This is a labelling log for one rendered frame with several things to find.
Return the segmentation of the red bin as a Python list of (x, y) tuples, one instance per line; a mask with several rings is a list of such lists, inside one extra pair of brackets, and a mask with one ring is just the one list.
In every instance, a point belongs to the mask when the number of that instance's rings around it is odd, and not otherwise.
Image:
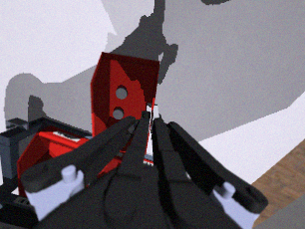
[(26, 169), (77, 148), (88, 140), (88, 138), (54, 126), (48, 126), (37, 131), (17, 161), (19, 195), (27, 197), (20, 180), (21, 174)]
[(123, 157), (125, 155), (125, 152), (119, 152), (111, 161), (110, 163), (101, 171), (101, 173), (97, 176), (97, 178), (102, 177), (105, 175), (109, 170), (120, 166), (121, 162), (123, 160)]
[[(152, 104), (153, 116), (158, 71), (159, 65), (152, 60), (101, 54), (91, 80), (93, 137), (126, 116), (141, 119), (148, 103)], [(128, 91), (128, 96), (123, 100), (116, 96), (119, 88)], [(113, 117), (116, 109), (124, 111), (123, 118)]]
[(149, 159), (144, 159), (144, 163), (149, 164), (149, 165), (153, 165), (153, 161), (149, 160)]

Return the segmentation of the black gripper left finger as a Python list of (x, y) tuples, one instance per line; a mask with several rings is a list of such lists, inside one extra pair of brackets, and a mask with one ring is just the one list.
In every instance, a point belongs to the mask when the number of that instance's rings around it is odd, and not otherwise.
[(104, 202), (110, 229), (125, 229), (138, 205), (152, 104), (141, 119), (126, 116), (77, 148), (26, 169), (20, 180), (39, 221), (89, 185), (131, 140)]

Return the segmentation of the grey steel disc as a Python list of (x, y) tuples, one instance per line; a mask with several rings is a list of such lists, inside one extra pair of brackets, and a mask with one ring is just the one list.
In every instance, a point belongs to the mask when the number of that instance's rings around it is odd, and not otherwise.
[(123, 118), (124, 114), (125, 114), (124, 111), (121, 110), (121, 109), (116, 109), (116, 110), (114, 110), (114, 112), (113, 112), (113, 116), (114, 116), (115, 119), (121, 119), (121, 118)]
[(125, 88), (119, 88), (116, 90), (116, 96), (123, 100), (128, 96), (128, 91)]

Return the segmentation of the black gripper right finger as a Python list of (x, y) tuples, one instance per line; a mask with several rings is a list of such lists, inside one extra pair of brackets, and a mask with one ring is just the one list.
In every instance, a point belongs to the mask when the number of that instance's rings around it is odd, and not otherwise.
[(242, 229), (252, 229), (268, 205), (262, 192), (225, 168), (178, 123), (165, 123), (156, 104), (151, 134), (153, 165), (161, 165), (174, 229), (198, 229), (204, 219), (203, 205), (188, 176)]

